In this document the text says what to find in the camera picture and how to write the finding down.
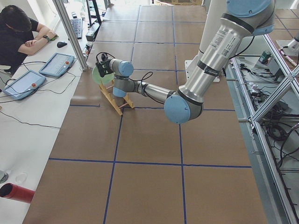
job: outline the red cylinder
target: red cylinder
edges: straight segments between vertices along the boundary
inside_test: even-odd
[[[31,203],[35,191],[21,186],[7,183],[0,188],[0,197]]]

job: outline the white desk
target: white desk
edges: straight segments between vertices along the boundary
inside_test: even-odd
[[[83,34],[87,33],[87,26],[84,26],[83,29],[86,29],[83,30]],[[75,56],[62,23],[58,25],[56,32],[59,37],[54,42],[47,44],[36,55],[28,56],[24,62],[47,61],[55,52]],[[68,44],[59,49],[56,46],[58,41],[66,41]],[[79,40],[81,49],[85,47],[86,43],[87,40],[84,35],[83,39]],[[42,65],[26,64],[28,69],[37,72]],[[13,78],[20,77],[26,71],[25,66],[21,66]],[[1,111],[22,122],[60,127],[81,76],[82,69],[78,61],[75,62],[69,72],[73,75],[66,73],[58,80],[40,89],[62,92],[75,75],[75,79],[64,93],[55,94],[50,91],[38,91],[22,101],[4,104],[1,102],[13,99],[10,97],[0,98]],[[52,80],[53,78],[47,77],[46,82]],[[9,173],[9,179],[5,183],[11,182],[36,190],[59,129],[21,124],[1,113],[0,127],[0,169]],[[27,174],[27,179],[23,183],[17,183],[16,177],[22,173]],[[0,222],[21,224],[28,208],[29,204],[27,203],[0,198]]]

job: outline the wooden easel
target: wooden easel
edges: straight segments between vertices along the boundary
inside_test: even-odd
[[[116,110],[116,112],[122,116],[122,112],[121,112],[121,108],[129,105],[131,108],[134,108],[134,104],[131,101],[131,99],[129,98],[129,94],[127,93],[124,98],[124,100],[126,101],[125,104],[118,106],[115,102],[115,100],[111,97],[111,94],[108,92],[109,89],[113,88],[114,85],[114,80],[111,81],[112,85],[109,87],[106,87],[103,85],[103,83],[99,84],[99,87],[101,89],[101,92],[104,94],[104,96],[107,98],[107,100],[110,102],[110,104],[114,107],[114,109]]]

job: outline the man's arm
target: man's arm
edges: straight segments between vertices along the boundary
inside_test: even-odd
[[[36,31],[38,32],[38,35],[34,39],[40,40],[44,35],[47,35],[47,33],[50,31],[50,28],[41,23],[38,23]]]
[[[18,52],[24,53],[26,55],[34,55],[48,43],[48,40],[43,38],[44,35],[47,35],[49,39],[52,39],[57,35],[54,31],[50,30],[49,27],[41,23],[38,23],[36,31],[38,32],[36,38],[31,41],[27,41],[25,44],[22,44],[19,47]]]

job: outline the black hair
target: black hair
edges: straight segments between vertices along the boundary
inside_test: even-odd
[[[2,12],[1,17],[3,21],[16,31],[31,30],[31,22],[26,13],[17,6],[6,6]]]

